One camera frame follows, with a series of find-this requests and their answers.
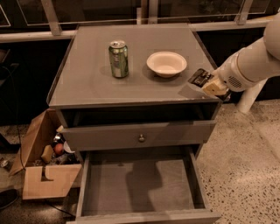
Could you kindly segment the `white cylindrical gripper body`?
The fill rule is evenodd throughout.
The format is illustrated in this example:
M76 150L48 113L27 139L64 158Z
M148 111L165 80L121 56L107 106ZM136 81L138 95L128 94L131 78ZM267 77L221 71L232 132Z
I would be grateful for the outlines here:
M238 66L239 55L239 52L234 53L215 70L221 82L234 92L241 92L255 85L242 74Z

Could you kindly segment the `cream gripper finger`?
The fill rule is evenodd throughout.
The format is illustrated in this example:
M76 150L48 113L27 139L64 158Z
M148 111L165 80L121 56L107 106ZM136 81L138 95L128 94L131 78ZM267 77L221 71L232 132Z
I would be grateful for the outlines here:
M210 80L202 87L202 90L208 95L215 95L218 97L226 97L229 93L227 85L220 79Z

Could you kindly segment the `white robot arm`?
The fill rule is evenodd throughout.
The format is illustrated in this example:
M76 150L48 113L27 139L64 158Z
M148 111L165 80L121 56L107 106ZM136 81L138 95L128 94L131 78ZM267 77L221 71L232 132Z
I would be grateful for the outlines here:
M203 86L208 95L241 92L280 75L280 13L267 23L263 37L228 57Z

